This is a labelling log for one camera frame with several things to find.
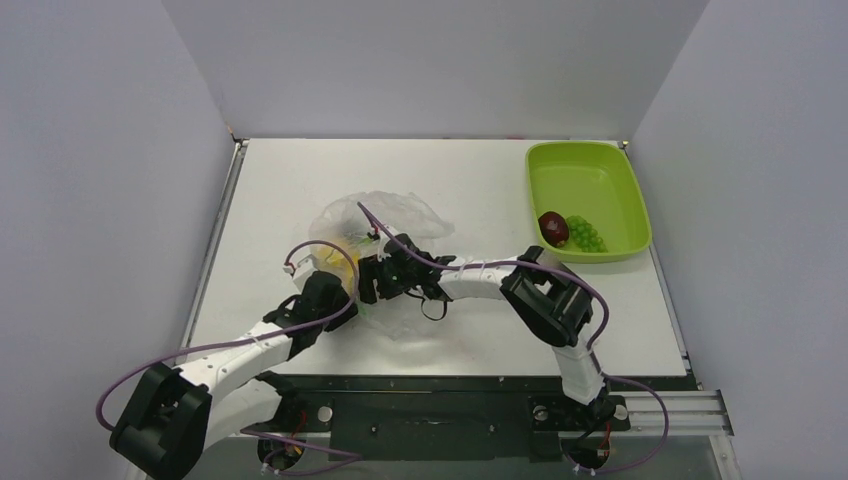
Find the clear plastic bag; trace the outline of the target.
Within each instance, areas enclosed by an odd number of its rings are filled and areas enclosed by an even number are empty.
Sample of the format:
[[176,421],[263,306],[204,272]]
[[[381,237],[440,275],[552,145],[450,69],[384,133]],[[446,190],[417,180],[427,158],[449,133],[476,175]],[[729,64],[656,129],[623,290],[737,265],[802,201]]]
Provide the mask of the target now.
[[[375,254],[368,237],[374,227],[361,206],[394,235],[406,233],[416,246],[424,249],[455,232],[453,223],[414,193],[370,191],[346,195],[325,206],[309,225],[308,238],[327,241],[341,249],[343,245],[358,248],[361,258]],[[375,305],[359,300],[358,306],[364,325],[393,341],[408,341],[418,336],[425,322],[423,312],[414,307],[407,296]]]

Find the red fake fruit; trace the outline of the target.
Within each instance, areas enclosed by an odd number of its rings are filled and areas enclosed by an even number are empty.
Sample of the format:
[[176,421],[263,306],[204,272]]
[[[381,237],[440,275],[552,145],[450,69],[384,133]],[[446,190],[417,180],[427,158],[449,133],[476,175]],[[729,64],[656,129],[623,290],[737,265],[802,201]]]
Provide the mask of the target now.
[[570,238],[570,228],[559,213],[547,211],[538,218],[542,238],[555,248],[564,248]]

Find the green fake grapes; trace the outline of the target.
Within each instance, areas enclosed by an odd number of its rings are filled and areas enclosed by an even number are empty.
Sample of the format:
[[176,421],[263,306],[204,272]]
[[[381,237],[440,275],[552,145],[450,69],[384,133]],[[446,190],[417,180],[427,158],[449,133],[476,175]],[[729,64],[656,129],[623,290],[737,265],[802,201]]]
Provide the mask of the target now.
[[606,253],[608,248],[604,239],[592,223],[580,215],[566,218],[569,242],[584,253]]

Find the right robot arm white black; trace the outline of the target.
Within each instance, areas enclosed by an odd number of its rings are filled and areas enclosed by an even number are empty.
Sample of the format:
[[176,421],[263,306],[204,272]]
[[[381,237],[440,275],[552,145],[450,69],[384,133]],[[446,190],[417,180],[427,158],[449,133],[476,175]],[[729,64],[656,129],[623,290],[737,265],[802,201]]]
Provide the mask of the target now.
[[367,304],[416,291],[448,304],[463,299],[507,302],[529,331],[552,348],[566,396],[564,413],[588,427],[604,412],[605,387],[590,349],[593,294],[584,282],[540,246],[504,260],[433,256],[408,235],[387,240],[358,260],[359,299]]

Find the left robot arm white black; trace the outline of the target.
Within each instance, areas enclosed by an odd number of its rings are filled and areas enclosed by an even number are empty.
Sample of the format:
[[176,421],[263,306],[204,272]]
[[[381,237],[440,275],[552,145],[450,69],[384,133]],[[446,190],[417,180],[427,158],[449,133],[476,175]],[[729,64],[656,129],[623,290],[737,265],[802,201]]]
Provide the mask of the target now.
[[337,276],[311,273],[299,293],[238,339],[181,365],[156,361],[146,368],[111,431],[110,447],[153,479],[183,479],[208,447],[245,427],[291,427],[298,402],[267,376],[356,314],[355,297]]

